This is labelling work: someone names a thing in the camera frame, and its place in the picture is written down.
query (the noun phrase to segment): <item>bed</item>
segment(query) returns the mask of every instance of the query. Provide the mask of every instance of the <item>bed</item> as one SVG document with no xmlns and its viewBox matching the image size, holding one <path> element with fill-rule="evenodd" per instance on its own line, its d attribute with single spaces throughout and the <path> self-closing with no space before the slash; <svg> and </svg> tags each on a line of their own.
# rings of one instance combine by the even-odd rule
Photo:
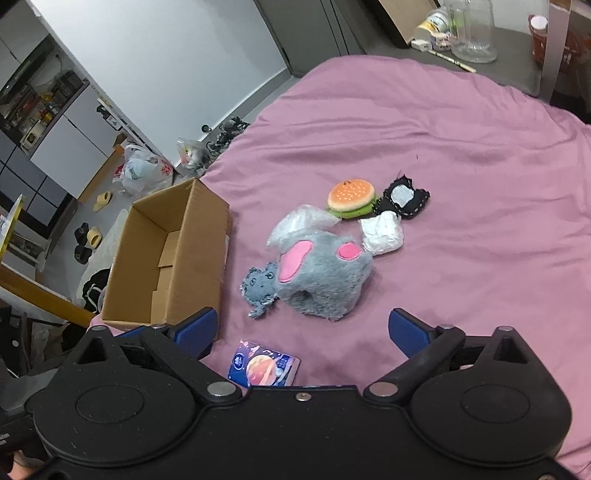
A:
<svg viewBox="0 0 591 480">
<path fill-rule="evenodd" d="M 468 335 L 513 325 L 569 398 L 560 461 L 591 478 L 591 129 L 470 73 L 412 60 L 330 60 L 266 107 L 203 178 L 233 212 L 222 337 L 204 363 L 227 374 L 240 339 L 297 356 L 297 385 L 365 387 L 405 360 L 388 314 L 403 307 Z M 375 258 L 356 308 L 331 323 L 278 302 L 259 321 L 239 285 L 273 260 L 289 211 L 323 207 L 339 181 L 382 190 L 400 173 L 431 199 L 404 246 Z M 357 222 L 338 231 L 359 236 Z"/>
</svg>

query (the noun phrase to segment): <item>bottle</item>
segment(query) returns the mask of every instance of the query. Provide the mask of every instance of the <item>bottle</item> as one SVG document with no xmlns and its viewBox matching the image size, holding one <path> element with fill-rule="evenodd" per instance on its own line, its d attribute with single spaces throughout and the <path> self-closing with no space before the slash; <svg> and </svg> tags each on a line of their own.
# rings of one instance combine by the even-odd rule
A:
<svg viewBox="0 0 591 480">
<path fill-rule="evenodd" d="M 474 63 L 495 61 L 495 17 L 491 0 L 447 0 L 446 4 L 453 54 Z"/>
<path fill-rule="evenodd" d="M 414 29 L 415 40 L 431 41 L 431 34 L 449 32 L 449 17 L 445 8 L 437 8 L 427 15 L 427 18 Z"/>
</svg>

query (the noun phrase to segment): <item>cabinet door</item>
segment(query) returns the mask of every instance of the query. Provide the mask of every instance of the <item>cabinet door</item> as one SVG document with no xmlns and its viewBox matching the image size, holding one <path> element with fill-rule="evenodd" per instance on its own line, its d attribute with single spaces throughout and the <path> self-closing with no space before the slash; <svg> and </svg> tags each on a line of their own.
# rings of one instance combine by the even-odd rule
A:
<svg viewBox="0 0 591 480">
<path fill-rule="evenodd" d="M 39 144 L 31 161 L 78 198 L 105 163 L 106 156 L 62 116 Z"/>
<path fill-rule="evenodd" d="M 0 18 L 0 38 L 21 63 L 48 35 L 25 0 L 20 0 Z"/>
<path fill-rule="evenodd" d="M 2 88 L 19 67 L 17 60 L 11 55 L 6 45 L 0 42 L 0 88 Z"/>
<path fill-rule="evenodd" d="M 340 56 L 321 0 L 257 0 L 257 3 L 294 75 L 304 75 L 325 60 Z"/>
<path fill-rule="evenodd" d="M 67 108 L 64 115 L 108 157 L 113 153 L 117 132 L 96 111 L 99 106 L 98 97 L 94 88 L 89 85 Z"/>
</svg>

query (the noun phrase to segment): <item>cardboard box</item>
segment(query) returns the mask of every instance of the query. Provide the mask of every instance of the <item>cardboard box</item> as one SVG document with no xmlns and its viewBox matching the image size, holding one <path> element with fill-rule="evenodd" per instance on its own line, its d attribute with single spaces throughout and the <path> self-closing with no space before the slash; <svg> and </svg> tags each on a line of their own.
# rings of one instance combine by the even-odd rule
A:
<svg viewBox="0 0 591 480">
<path fill-rule="evenodd" d="M 199 180 L 135 202 L 107 284 L 102 319 L 129 329 L 176 325 L 204 307 L 220 312 L 228 204 Z"/>
</svg>

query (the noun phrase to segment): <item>plastic bag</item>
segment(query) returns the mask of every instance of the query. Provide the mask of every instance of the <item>plastic bag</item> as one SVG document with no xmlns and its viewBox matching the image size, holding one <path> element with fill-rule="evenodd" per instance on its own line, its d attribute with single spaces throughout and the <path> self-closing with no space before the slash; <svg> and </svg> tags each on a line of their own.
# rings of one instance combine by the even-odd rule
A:
<svg viewBox="0 0 591 480">
<path fill-rule="evenodd" d="M 359 221 L 363 230 L 363 248 L 373 256 L 393 252 L 402 246 L 401 218 L 386 210 L 377 217 L 363 218 Z"/>
<path fill-rule="evenodd" d="M 115 170 L 113 183 L 120 183 L 123 187 L 120 194 L 140 199 L 170 187 L 173 166 L 150 150 L 129 144 L 125 147 L 125 163 Z"/>
<path fill-rule="evenodd" d="M 207 149 L 201 142 L 179 138 L 177 150 L 181 160 L 178 166 L 181 174 L 199 178 L 205 173 L 209 164 L 209 156 Z"/>
<path fill-rule="evenodd" d="M 312 205 L 301 205 L 288 213 L 279 222 L 267 240 L 268 247 L 279 247 L 282 239 L 302 230 L 328 230 L 340 222 L 340 219 Z"/>
</svg>

